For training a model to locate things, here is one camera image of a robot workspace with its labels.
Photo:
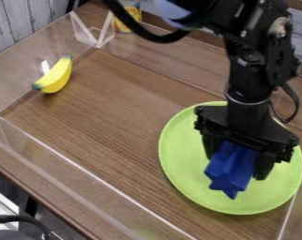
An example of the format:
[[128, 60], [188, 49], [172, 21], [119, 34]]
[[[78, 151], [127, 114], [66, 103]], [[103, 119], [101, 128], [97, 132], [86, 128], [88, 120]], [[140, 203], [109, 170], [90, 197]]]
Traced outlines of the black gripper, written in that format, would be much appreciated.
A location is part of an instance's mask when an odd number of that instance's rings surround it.
[[212, 158], [223, 141], [237, 143], [259, 152], [252, 177], [266, 180], [274, 165], [291, 161], [299, 138], [271, 118], [268, 112], [258, 119], [249, 117], [247, 112], [231, 115], [228, 109], [227, 105], [204, 104], [193, 109], [193, 128], [201, 134], [207, 158]]

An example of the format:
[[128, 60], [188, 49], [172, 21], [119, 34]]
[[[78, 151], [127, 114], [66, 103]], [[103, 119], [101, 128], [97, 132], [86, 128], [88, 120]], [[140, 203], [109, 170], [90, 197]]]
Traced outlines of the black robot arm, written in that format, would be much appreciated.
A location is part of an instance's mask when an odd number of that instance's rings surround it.
[[195, 108], [207, 156], [228, 141], [258, 152], [252, 177], [268, 177], [291, 160], [299, 138], [282, 125], [272, 92], [294, 91], [299, 60], [291, 44], [291, 13], [283, 0], [155, 0], [164, 21], [184, 30], [208, 28], [224, 39], [231, 63], [227, 104]]

